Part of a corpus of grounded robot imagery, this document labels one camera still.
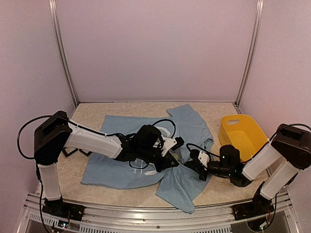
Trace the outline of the black brooch case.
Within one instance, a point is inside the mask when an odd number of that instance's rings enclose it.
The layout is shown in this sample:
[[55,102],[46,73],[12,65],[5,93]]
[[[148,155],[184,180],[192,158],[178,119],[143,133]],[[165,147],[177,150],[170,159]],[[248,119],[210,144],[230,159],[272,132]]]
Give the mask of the black brooch case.
[[62,149],[62,153],[65,157],[70,157],[71,155],[73,155],[77,151],[78,151],[78,149],[73,149],[72,151],[66,151],[66,148]]
[[80,152],[80,153],[82,153],[83,155],[85,155],[86,157],[88,157],[89,155],[91,155],[91,154],[92,154],[92,152],[91,152],[91,151],[86,152],[86,151],[81,150],[81,149],[79,149],[79,152]]

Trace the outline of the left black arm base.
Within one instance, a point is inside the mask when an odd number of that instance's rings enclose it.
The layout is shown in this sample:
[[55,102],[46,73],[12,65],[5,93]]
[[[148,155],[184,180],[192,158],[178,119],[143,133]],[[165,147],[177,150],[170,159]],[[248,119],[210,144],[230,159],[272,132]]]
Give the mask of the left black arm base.
[[63,199],[45,199],[42,211],[52,216],[66,218],[67,220],[81,221],[85,207],[83,205],[64,202]]

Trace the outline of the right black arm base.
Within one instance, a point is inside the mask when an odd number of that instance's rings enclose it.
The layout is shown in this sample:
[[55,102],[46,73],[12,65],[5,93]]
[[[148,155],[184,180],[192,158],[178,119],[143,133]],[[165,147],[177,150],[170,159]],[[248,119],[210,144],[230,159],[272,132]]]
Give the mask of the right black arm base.
[[232,206],[235,220],[243,220],[276,211],[276,205],[272,203],[272,200],[266,199],[260,194],[263,185],[264,182],[256,190],[251,201]]

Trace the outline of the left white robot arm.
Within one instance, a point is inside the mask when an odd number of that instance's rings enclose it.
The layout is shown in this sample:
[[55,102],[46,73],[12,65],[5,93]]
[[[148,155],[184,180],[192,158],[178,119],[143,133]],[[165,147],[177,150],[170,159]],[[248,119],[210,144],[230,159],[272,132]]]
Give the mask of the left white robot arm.
[[67,148],[99,153],[120,162],[131,163],[140,159],[147,165],[153,164],[156,171],[161,172],[178,166],[171,152],[185,143],[181,137],[163,136],[154,124],[143,125],[136,133],[128,135],[103,133],[72,121],[64,111],[31,119],[20,130],[40,119],[44,122],[34,132],[34,155],[29,157],[23,152],[20,155],[35,161],[48,206],[58,216],[68,211],[67,203],[62,201],[56,168],[60,153],[65,153]]

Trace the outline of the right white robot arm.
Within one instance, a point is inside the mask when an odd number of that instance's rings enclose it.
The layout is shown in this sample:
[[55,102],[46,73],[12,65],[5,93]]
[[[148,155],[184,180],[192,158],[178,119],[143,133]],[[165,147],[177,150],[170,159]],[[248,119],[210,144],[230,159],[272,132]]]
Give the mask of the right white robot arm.
[[238,187],[248,186],[259,174],[279,158],[284,161],[257,189],[248,210],[258,216],[280,189],[311,165],[311,128],[304,124],[281,124],[272,137],[245,162],[233,145],[220,147],[218,160],[213,153],[195,146],[190,149],[191,160],[185,166],[198,173],[205,181],[208,175],[230,179]]

